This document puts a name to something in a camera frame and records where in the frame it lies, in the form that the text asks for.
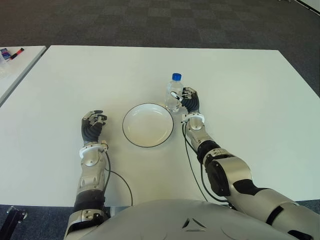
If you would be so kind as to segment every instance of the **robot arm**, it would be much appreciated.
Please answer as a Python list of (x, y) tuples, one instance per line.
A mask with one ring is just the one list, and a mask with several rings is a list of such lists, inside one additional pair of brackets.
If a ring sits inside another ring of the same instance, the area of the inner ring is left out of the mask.
[(64, 239), (78, 239), (108, 219), (105, 213), (105, 168), (108, 145), (98, 143), (107, 116), (101, 110), (88, 112), (82, 119), (84, 147), (80, 150), (82, 174), (78, 183), (73, 213)]
[(318, 214), (272, 189), (256, 187), (248, 165), (207, 134), (196, 91), (184, 88), (182, 96), (175, 92), (171, 95), (188, 110), (184, 120), (186, 135), (197, 152), (198, 161), (205, 167), (215, 194), (225, 197), (239, 212), (299, 240), (320, 239)]

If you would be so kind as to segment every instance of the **gray carpet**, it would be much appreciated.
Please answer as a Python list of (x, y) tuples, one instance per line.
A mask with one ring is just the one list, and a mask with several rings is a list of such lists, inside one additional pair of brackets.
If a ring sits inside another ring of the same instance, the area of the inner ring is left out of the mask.
[(320, 96), (320, 17), (283, 0), (2, 0), (0, 46), (273, 49)]

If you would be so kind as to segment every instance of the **white bowl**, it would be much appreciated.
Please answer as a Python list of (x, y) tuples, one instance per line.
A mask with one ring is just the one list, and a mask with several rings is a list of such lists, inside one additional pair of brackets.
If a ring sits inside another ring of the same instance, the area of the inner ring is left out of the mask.
[(126, 113), (122, 122), (125, 137), (144, 148), (162, 144), (173, 128), (174, 121), (168, 110), (153, 103), (135, 106)]

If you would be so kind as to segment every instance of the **plastic water bottle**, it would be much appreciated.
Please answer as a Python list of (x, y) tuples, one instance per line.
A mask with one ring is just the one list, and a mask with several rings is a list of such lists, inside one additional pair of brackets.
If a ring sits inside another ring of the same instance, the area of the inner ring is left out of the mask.
[(178, 112), (180, 102), (171, 96), (171, 92), (175, 92), (181, 96), (184, 86), (181, 83), (181, 74), (172, 74), (172, 81), (166, 86), (165, 107), (171, 112)]

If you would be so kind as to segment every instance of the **pen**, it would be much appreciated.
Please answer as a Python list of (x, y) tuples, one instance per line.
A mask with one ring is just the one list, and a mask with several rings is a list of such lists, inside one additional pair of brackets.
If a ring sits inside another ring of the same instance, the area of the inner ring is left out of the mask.
[(12, 59), (14, 59), (16, 56), (18, 56), (20, 53), (22, 53), (24, 51), (24, 49), (23, 48), (20, 48), (20, 50), (19, 51), (17, 51), (15, 54), (13, 54), (11, 57), (10, 57), (10, 59), (12, 60)]

